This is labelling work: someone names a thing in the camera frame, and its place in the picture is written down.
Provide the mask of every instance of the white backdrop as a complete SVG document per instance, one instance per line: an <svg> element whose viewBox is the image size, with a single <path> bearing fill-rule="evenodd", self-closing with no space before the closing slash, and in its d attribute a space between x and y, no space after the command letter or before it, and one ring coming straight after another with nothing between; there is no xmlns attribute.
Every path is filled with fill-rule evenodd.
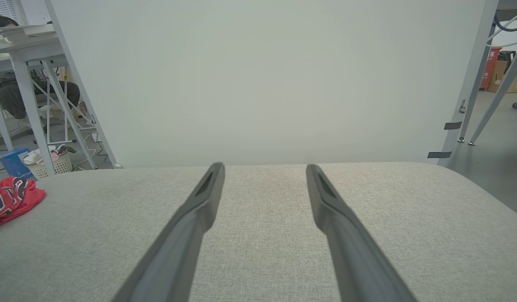
<svg viewBox="0 0 517 302"><path fill-rule="evenodd" d="M436 163L485 3L50 1L125 168Z"/></svg>

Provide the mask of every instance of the red patterned fabric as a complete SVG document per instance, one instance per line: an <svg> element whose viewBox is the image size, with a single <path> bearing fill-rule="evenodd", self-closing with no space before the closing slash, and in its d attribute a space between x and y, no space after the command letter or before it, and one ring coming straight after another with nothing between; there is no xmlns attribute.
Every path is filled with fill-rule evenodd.
<svg viewBox="0 0 517 302"><path fill-rule="evenodd" d="M46 192L32 180L7 177L0 182L0 225L27 213L40 203Z"/></svg>

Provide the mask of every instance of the plastic laundry basket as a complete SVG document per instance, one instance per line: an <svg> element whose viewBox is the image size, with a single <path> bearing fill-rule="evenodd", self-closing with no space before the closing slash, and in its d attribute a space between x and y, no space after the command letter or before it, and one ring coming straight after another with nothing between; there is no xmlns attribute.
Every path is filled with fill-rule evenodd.
<svg viewBox="0 0 517 302"><path fill-rule="evenodd" d="M27 167L38 180L40 178L48 177L48 170L46 169L45 164L34 164L32 166ZM70 162L68 152L62 154L56 161L54 161L53 167L55 168L55 174L61 174L72 171L72 162Z"/></svg>

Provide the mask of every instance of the window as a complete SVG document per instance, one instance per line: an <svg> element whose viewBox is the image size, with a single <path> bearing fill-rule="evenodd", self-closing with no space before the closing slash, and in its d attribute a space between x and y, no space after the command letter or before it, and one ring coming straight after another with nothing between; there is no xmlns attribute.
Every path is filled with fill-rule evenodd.
<svg viewBox="0 0 517 302"><path fill-rule="evenodd" d="M0 0L0 15L9 17L14 21L18 21L16 11L14 10L13 0Z"/></svg>

